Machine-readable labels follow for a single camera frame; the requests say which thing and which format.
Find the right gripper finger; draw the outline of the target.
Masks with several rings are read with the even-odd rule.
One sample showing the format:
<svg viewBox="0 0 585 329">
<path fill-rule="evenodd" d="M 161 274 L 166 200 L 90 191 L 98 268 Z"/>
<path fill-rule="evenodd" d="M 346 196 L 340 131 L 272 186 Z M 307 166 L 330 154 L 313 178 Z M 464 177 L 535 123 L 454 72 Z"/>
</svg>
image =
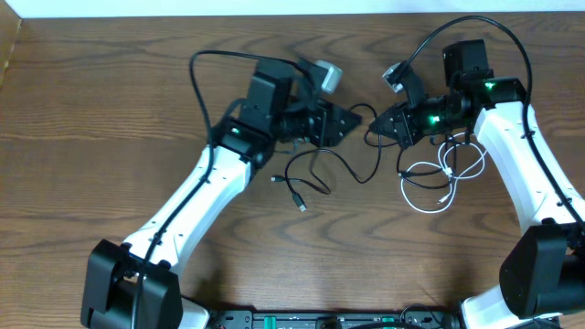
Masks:
<svg viewBox="0 0 585 329">
<path fill-rule="evenodd" d="M 398 114 L 396 110 L 388 109 L 370 123 L 368 129 L 372 133 L 395 133 L 397 128 L 394 119 Z"/>
<path fill-rule="evenodd" d="M 370 125 L 369 130 L 374 134 L 393 139 L 399 146 L 405 145 L 405 142 L 404 142 L 405 126 L 404 125 L 395 125 L 392 127 Z"/>
</svg>

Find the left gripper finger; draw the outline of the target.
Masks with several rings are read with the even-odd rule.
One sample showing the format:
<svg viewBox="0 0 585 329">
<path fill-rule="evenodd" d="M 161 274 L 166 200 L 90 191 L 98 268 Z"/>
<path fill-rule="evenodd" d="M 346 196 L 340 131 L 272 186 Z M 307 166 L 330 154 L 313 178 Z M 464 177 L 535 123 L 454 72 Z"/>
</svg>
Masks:
<svg viewBox="0 0 585 329">
<path fill-rule="evenodd" d="M 328 124 L 324 130 L 324 146 L 335 147 L 339 145 L 357 126 L 358 123 L 351 122 Z"/>
<path fill-rule="evenodd" d="M 362 117 L 338 105 L 327 110 L 327 131 L 353 131 L 362 123 Z"/>
</svg>

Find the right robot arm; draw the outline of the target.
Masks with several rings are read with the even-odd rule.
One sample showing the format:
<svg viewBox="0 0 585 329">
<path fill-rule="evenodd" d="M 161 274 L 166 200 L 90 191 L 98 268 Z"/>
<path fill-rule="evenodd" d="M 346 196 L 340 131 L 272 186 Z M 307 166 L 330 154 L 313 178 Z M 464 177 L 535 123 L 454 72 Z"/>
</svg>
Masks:
<svg viewBox="0 0 585 329">
<path fill-rule="evenodd" d="M 535 111 L 517 78 L 497 78 L 481 39 L 442 52 L 447 95 L 431 98 L 407 62 L 384 80 L 407 99 L 369 129 L 401 149 L 426 136 L 463 128 L 492 157 L 511 196 L 521 238 L 499 271 L 499 283 L 461 304 L 464 328 L 522 328 L 584 309 L 584 230 L 571 215 L 584 200 L 564 175 L 538 129 Z"/>
</svg>

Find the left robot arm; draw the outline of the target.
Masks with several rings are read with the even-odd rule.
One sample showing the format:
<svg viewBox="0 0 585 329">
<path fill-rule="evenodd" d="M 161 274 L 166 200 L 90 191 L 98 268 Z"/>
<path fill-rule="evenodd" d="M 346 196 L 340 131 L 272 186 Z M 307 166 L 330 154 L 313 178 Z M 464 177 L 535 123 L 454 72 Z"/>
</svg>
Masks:
<svg viewBox="0 0 585 329">
<path fill-rule="evenodd" d="M 179 282 L 220 212 L 271 159 L 277 143 L 338 145 L 359 115 L 323 99 L 343 71 L 317 60 L 258 58 L 248 94 L 234 100 L 185 182 L 123 243 L 91 252 L 80 310 L 87 328 L 204 328 L 209 311 Z"/>
</svg>

